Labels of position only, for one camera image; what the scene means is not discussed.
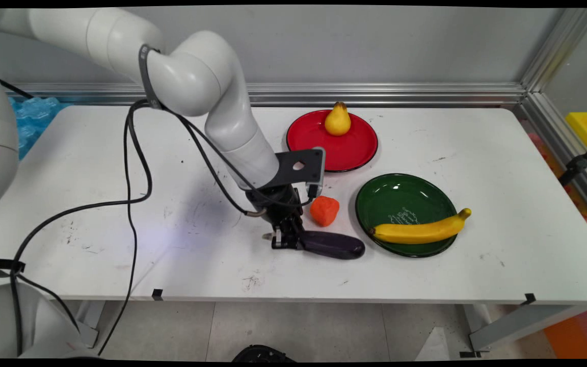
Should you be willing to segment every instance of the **yellow banana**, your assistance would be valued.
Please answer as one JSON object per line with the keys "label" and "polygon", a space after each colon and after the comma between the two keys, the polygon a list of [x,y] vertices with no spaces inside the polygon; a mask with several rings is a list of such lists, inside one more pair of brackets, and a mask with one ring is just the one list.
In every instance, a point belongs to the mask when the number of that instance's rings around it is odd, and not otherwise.
{"label": "yellow banana", "polygon": [[350,115],[344,102],[335,103],[334,108],[326,117],[326,131],[340,137],[350,130]]}
{"label": "yellow banana", "polygon": [[427,224],[380,224],[370,229],[370,234],[378,240],[393,244],[428,244],[449,239],[463,229],[466,218],[472,211],[463,209],[458,214],[441,221]]}

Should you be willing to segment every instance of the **white wall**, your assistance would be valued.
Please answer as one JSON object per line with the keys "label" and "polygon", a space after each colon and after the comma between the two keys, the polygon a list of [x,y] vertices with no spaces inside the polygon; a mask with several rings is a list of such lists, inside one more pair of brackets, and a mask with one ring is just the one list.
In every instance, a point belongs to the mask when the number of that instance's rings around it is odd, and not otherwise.
{"label": "white wall", "polygon": [[570,112],[587,112],[587,32],[545,93],[564,117]]}
{"label": "white wall", "polygon": [[[167,51],[198,30],[236,49],[248,82],[518,81],[559,9],[370,5],[135,7]],[[0,34],[10,82],[127,82],[66,51]]]}

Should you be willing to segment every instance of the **table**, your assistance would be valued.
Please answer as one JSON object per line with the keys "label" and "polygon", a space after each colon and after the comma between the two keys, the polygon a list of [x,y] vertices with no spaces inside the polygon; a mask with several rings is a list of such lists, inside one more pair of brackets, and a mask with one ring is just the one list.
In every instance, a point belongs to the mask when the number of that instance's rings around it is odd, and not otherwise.
{"label": "table", "polygon": [[[56,116],[0,200],[0,258],[12,258],[28,232],[55,213],[126,198],[122,139],[127,110],[74,106]],[[275,151],[286,150],[289,124],[310,111],[253,109]],[[546,310],[538,321],[548,323],[587,309],[587,224],[512,112],[350,112],[377,132],[377,155],[360,169],[325,175],[322,195],[336,198],[341,206],[335,223],[317,227],[306,208],[303,224],[309,230],[361,238],[366,253],[357,260],[271,249],[261,239],[271,232],[270,224],[243,217],[226,202],[179,121],[161,111],[137,111],[137,136],[154,187],[149,200],[132,207],[138,257],[131,298],[152,300],[154,290],[162,290],[164,300],[478,305],[521,304],[531,293],[536,301],[519,311],[536,315],[527,310]],[[202,127],[205,116],[191,121]],[[139,197],[146,192],[146,180],[132,146],[129,151],[132,195]],[[206,151],[231,195],[251,208],[221,160]],[[448,250],[429,258],[405,258],[378,247],[362,232],[354,212],[356,193],[369,179],[389,172],[427,179],[458,211],[472,209]],[[297,187],[305,200],[303,185]],[[26,277],[65,299],[114,300],[126,294],[132,251],[126,207],[103,207],[47,226],[21,260]],[[477,309],[466,311],[469,319],[481,315]],[[540,323],[529,319],[529,326]],[[487,320],[473,321],[473,336],[484,339],[478,348],[498,342],[499,333],[517,332],[501,331],[499,321],[488,326]],[[525,324],[509,321],[511,328]]]}

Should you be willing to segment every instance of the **green plate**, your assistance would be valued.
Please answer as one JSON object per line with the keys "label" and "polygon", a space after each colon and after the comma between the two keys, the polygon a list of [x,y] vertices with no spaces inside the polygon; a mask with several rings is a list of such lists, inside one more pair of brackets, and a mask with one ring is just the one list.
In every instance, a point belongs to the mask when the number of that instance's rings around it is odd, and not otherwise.
{"label": "green plate", "polygon": [[[450,199],[428,181],[410,174],[391,173],[366,182],[357,193],[357,220],[368,234],[382,223],[424,224],[440,221],[457,213]],[[427,257],[442,253],[457,235],[430,244],[392,244],[375,239],[375,243],[402,256]]]}

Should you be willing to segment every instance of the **yellow pear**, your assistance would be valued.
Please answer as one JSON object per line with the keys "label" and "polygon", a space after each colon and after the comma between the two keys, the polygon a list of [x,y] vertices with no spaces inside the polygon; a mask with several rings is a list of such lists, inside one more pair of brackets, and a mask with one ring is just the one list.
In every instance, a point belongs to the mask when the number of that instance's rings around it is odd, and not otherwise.
{"label": "yellow pear", "polygon": [[326,131],[340,137],[350,130],[350,115],[344,102],[335,103],[334,108],[326,117]]}

